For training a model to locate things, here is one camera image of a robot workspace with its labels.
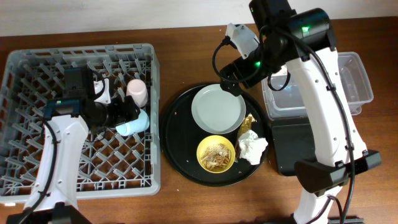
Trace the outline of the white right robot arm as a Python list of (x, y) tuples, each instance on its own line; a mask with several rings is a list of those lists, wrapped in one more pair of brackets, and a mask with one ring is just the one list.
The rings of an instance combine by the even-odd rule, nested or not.
[(314, 161), (297, 161), (294, 170), (303, 191), (290, 223), (328, 223), (342, 187), (354, 187), (358, 174), (381, 164), (354, 124), (340, 80), (336, 37), (320, 8), (297, 13), (287, 1), (252, 0), (249, 9), (258, 33), (230, 24), (222, 45), (239, 58), (217, 70), (221, 88), (232, 95), (269, 80), (286, 67), (299, 85), (315, 141)]

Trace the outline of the light blue plastic cup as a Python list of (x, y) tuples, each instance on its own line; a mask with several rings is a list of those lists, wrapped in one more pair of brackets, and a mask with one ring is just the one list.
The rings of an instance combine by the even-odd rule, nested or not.
[(116, 126), (116, 131), (121, 136), (130, 136), (135, 133), (140, 133), (147, 130), (149, 126), (149, 116), (144, 110), (140, 109), (140, 113), (137, 119)]

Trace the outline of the pink plastic cup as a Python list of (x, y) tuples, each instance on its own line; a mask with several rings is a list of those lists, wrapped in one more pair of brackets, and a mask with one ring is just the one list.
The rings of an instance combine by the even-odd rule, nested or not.
[(126, 88), (126, 95), (131, 96), (136, 105), (140, 108), (145, 107), (148, 102), (148, 92), (146, 84), (140, 79), (129, 81)]

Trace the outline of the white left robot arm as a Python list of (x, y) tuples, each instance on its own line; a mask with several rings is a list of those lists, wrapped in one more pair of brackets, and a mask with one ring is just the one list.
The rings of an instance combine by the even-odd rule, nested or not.
[(34, 187), (22, 213), (8, 223), (88, 223), (78, 211), (76, 184), (83, 145), (90, 132), (136, 120), (131, 96), (111, 99), (111, 83), (87, 67), (65, 70), (65, 89), (47, 102), (41, 117), (44, 148)]

